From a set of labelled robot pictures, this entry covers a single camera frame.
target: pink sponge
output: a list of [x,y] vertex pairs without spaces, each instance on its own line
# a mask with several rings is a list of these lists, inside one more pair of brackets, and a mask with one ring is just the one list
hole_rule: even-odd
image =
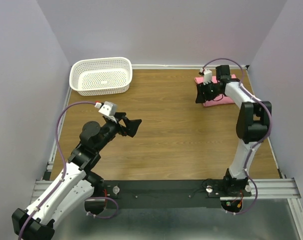
[[[235,74],[231,75],[231,78],[235,79],[236,78]],[[201,84],[203,81],[204,81],[204,77],[202,77],[202,76],[195,77],[195,82],[197,84]],[[213,83],[217,83],[216,76],[212,76],[211,81]],[[233,103],[234,103],[234,101],[229,96],[219,95],[214,100],[207,101],[203,105],[204,105],[204,107],[210,107],[210,106],[215,106],[215,105],[220,105],[220,104],[233,104]]]

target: wooden table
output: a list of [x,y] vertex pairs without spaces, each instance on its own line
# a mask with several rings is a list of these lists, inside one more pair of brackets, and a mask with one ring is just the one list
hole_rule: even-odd
[[[241,77],[240,70],[232,70]],[[238,138],[235,104],[203,107],[195,104],[194,69],[134,70],[127,92],[103,96],[81,96],[73,91],[69,104],[77,101],[109,101],[126,112],[129,119],[142,119],[134,138],[120,135],[101,152],[93,172],[106,180],[222,179],[234,159]],[[248,77],[244,85],[251,90]],[[68,110],[60,137],[67,159],[79,143],[88,121],[104,120],[89,104]],[[57,153],[54,179],[62,169]],[[257,151],[250,168],[253,178],[279,178],[268,141]]]

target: white laundry basket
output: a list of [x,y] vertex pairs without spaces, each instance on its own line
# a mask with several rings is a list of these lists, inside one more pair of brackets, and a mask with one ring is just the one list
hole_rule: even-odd
[[125,57],[87,59],[72,66],[69,85],[82,96],[120,94],[128,90],[132,77],[131,61]]

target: white wall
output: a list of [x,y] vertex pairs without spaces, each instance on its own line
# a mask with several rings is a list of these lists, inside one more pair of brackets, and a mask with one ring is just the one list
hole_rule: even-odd
[[249,64],[286,0],[38,0],[70,63]]
[[0,0],[0,240],[45,170],[70,65],[35,0]]
[[303,0],[288,0],[249,67],[258,97],[272,103],[271,143],[295,177],[303,205]]

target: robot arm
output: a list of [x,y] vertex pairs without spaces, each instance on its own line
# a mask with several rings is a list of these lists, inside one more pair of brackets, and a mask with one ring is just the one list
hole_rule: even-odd
[[[239,138],[238,147],[226,175],[230,177],[229,179],[246,180],[244,182],[247,182],[244,166],[249,171],[255,152],[261,145],[258,142],[268,131],[270,125],[268,115],[262,106],[257,103],[257,100],[254,101],[253,97],[250,97],[250,93],[246,94],[244,92],[247,90],[240,84],[240,80],[231,77],[228,65],[216,67],[217,83],[212,82],[212,72],[210,70],[205,70],[200,74],[204,76],[204,80],[203,83],[197,84],[196,103],[205,103],[214,100],[219,95],[225,95],[230,97],[240,108],[236,125],[236,133]],[[262,101],[262,103],[271,113],[271,103],[269,101]]]
[[[23,231],[24,240],[52,239],[55,229],[66,215],[95,193],[98,196],[103,193],[104,180],[91,172],[101,158],[100,151],[117,134],[134,137],[142,122],[141,119],[129,120],[125,112],[116,112],[117,106],[111,102],[97,102],[95,107],[103,114],[105,124],[101,127],[98,122],[90,121],[83,126],[80,142],[68,158],[64,179],[62,171],[35,202],[25,210],[18,208],[13,213],[13,227],[18,235],[35,211]],[[38,209],[38,205],[45,199],[47,200]]]

